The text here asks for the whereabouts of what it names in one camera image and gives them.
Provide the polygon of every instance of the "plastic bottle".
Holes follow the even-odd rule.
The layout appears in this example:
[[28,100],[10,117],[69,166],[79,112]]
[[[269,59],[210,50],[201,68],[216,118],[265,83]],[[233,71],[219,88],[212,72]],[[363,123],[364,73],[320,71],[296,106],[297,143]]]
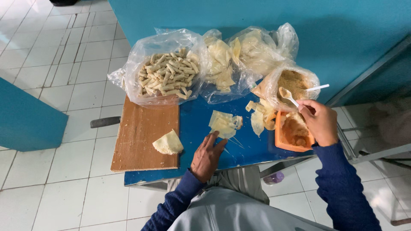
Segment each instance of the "plastic bottle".
[[282,172],[275,172],[269,176],[264,177],[263,181],[268,185],[280,183],[284,179]]

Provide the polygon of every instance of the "right hand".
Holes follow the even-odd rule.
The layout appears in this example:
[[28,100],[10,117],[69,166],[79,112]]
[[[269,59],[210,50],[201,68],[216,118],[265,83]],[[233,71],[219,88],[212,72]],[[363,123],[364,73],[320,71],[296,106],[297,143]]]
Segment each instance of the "right hand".
[[320,146],[338,143],[336,111],[312,99],[298,99],[297,103],[309,131]]

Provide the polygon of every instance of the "light gray pants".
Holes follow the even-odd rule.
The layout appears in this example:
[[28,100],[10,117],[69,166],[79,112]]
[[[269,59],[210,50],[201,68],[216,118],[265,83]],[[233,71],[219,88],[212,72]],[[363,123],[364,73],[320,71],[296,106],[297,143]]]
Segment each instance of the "light gray pants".
[[[180,181],[181,179],[169,180],[167,192],[175,190]],[[211,177],[205,190],[213,186],[231,189],[267,205],[270,204],[267,194],[261,187],[260,169],[257,165],[221,171]]]

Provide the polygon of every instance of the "clear plastic bag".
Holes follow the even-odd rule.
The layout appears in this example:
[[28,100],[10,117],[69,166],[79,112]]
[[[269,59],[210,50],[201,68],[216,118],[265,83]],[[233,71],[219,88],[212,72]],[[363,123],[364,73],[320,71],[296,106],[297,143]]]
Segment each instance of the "clear plastic bag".
[[[211,67],[210,56],[203,37],[187,29],[170,31],[156,29],[156,31],[157,35],[138,40],[130,51],[127,63],[123,68],[108,74],[108,79],[114,85],[121,87],[127,93],[131,102],[142,106],[177,105],[196,99],[204,83],[204,76]],[[138,79],[139,70],[150,60],[151,56],[153,54],[175,52],[184,47],[186,52],[191,51],[199,56],[199,73],[192,80],[191,87],[187,87],[187,90],[192,90],[189,98],[182,99],[177,95],[162,96],[159,92],[151,96],[148,94],[139,96],[142,91]]]
[[297,65],[284,62],[268,74],[252,92],[268,101],[277,111],[295,112],[297,107],[278,93],[279,87],[291,91],[294,99],[317,99],[321,90],[306,92],[303,89],[320,86],[320,80],[313,72]]
[[[221,32],[212,29],[206,32],[203,38],[213,60],[210,44],[221,44]],[[201,96],[209,104],[228,102],[247,95],[250,93],[250,88],[255,87],[256,81],[265,77],[277,66],[284,62],[294,63],[299,45],[297,34],[289,23],[280,26],[277,31],[248,27],[225,41],[230,47],[229,67],[211,68],[211,73],[207,74],[205,84],[201,89]],[[222,90],[222,87],[216,86],[215,81],[207,80],[208,76],[215,78],[219,75],[216,73],[224,76],[231,73],[232,82],[227,77],[223,78],[229,90]]]

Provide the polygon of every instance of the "plastic spoon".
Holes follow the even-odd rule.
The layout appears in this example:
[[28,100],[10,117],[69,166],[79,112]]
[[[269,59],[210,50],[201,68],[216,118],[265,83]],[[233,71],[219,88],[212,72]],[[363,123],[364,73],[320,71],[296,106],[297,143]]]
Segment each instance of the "plastic spoon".
[[280,91],[280,95],[283,98],[290,100],[296,107],[298,107],[298,103],[293,99],[293,95],[289,90],[285,89],[284,87],[280,87],[278,90]]
[[305,91],[314,91],[314,90],[318,90],[318,89],[321,89],[321,88],[327,88],[329,86],[330,86],[329,84],[321,85],[321,86],[318,86],[318,87],[305,89]]

